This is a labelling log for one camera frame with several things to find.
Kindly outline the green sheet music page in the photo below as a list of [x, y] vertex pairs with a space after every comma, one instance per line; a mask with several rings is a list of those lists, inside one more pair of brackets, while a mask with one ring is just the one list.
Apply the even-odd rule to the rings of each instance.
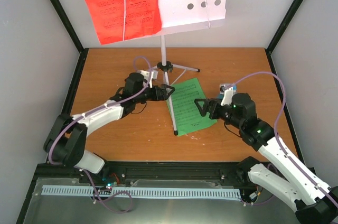
[[195, 105], [195, 99], [205, 99], [205, 94], [197, 78], [172, 85], [171, 94], [177, 136], [193, 133], [214, 125], [217, 121], [202, 117]]

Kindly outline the blue metronome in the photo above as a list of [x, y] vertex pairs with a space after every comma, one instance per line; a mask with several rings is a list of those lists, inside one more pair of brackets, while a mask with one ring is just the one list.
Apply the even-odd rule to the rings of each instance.
[[219, 85], [220, 91], [217, 96], [219, 99], [223, 99], [224, 97], [226, 100], [231, 101], [231, 98], [237, 92], [237, 85], [231, 83], [222, 83]]

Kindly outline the red cloth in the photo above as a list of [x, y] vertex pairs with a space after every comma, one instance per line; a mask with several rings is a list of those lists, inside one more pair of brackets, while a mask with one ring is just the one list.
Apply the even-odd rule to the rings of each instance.
[[85, 0], [98, 40], [106, 45], [158, 33], [158, 0]]

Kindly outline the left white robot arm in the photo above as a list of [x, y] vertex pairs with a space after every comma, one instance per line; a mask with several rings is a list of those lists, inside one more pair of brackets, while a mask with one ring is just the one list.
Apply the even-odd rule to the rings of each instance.
[[148, 101], [166, 101], [175, 91], [174, 87], [152, 83], [151, 73], [132, 72], [114, 96], [102, 105], [81, 114], [60, 114], [44, 143], [48, 161], [86, 170], [98, 183], [106, 182], [110, 170], [106, 161], [85, 149], [87, 137], [103, 126], [131, 114], [137, 104]]

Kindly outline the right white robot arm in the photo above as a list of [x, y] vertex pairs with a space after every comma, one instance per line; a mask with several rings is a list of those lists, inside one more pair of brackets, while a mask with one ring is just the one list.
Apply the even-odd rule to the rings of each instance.
[[331, 223], [337, 218], [337, 187], [331, 187], [307, 168], [286, 146], [274, 129], [259, 119], [255, 102], [238, 93], [222, 99], [195, 99], [202, 117], [221, 119], [238, 129], [239, 137], [277, 168], [270, 171], [248, 157], [239, 171], [243, 181], [259, 185], [288, 205], [300, 223]]

